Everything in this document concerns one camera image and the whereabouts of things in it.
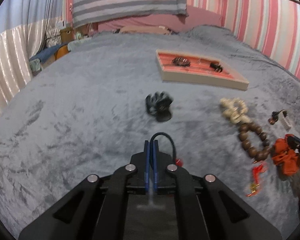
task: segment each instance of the orange scrunchie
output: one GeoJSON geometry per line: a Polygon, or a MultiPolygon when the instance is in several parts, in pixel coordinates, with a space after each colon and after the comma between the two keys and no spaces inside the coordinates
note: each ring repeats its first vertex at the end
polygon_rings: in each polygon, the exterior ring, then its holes
{"type": "Polygon", "coordinates": [[[300,168],[300,157],[292,150],[288,143],[288,136],[293,134],[286,134],[285,138],[279,138],[274,144],[275,155],[272,160],[275,165],[282,164],[282,173],[286,176],[296,174],[300,168]]]}

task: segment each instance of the beige scrunchie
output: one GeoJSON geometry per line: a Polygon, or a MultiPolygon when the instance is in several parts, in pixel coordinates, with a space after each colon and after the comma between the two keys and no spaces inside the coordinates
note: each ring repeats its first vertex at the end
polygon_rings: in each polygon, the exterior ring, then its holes
{"type": "Polygon", "coordinates": [[[230,119],[231,123],[251,123],[251,119],[245,115],[248,112],[248,107],[240,98],[222,98],[220,103],[223,107],[227,108],[223,112],[223,116],[230,119]],[[240,109],[234,106],[235,103],[240,106],[240,109]]]}

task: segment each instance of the striped wallpaper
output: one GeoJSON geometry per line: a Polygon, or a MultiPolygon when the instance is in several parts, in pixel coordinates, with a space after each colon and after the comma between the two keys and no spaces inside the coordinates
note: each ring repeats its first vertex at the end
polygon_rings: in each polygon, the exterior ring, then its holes
{"type": "Polygon", "coordinates": [[[300,79],[300,5],[290,0],[187,0],[300,79]]]}

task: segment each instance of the white curtain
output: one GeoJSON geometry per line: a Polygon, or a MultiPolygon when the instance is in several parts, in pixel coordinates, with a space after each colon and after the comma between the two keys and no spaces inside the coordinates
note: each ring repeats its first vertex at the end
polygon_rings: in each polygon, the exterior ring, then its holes
{"type": "Polygon", "coordinates": [[[61,20],[63,0],[4,0],[0,6],[0,114],[32,78],[29,58],[61,20]]]}

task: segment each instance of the brown beaded bracelet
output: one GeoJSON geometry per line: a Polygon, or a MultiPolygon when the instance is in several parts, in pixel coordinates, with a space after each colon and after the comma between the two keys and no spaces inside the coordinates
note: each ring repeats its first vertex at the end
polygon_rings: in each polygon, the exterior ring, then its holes
{"type": "Polygon", "coordinates": [[[256,161],[264,161],[268,158],[269,155],[269,140],[267,139],[267,134],[262,131],[262,128],[256,125],[254,122],[249,124],[242,124],[239,127],[239,139],[242,141],[242,148],[248,152],[251,158],[254,158],[256,161]],[[251,146],[250,141],[248,140],[248,131],[255,132],[262,141],[263,150],[258,151],[255,147],[251,146]]]}

